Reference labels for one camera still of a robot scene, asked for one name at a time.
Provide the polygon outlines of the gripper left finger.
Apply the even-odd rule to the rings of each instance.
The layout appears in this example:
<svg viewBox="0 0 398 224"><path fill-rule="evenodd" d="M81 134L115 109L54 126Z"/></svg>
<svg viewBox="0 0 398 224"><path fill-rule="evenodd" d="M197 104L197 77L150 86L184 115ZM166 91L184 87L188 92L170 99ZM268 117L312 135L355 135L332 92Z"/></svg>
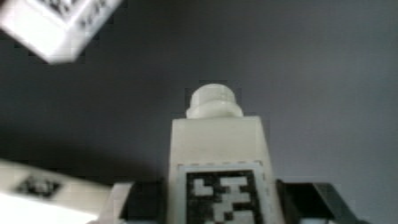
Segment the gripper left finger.
<svg viewBox="0 0 398 224"><path fill-rule="evenodd" d="M99 212L99 224L165 224L163 181L118 182Z"/></svg>

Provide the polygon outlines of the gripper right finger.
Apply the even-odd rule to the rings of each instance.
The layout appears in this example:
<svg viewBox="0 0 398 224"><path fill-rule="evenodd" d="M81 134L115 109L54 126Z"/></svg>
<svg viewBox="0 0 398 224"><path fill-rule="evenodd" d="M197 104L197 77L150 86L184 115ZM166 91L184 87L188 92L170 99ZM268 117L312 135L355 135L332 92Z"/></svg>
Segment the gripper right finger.
<svg viewBox="0 0 398 224"><path fill-rule="evenodd" d="M276 194L285 224L371 224L355 216L330 183L276 180Z"/></svg>

